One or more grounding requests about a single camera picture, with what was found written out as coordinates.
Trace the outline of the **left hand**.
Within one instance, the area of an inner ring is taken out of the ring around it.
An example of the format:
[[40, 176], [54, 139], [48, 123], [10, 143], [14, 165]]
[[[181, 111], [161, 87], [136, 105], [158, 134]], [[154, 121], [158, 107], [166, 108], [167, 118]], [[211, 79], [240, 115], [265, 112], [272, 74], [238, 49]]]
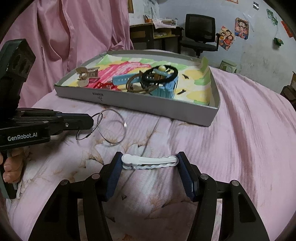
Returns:
[[1, 164], [4, 163], [3, 180], [6, 183], [17, 183], [20, 181], [23, 169], [23, 148], [12, 150], [11, 156], [4, 159], [1, 155]]

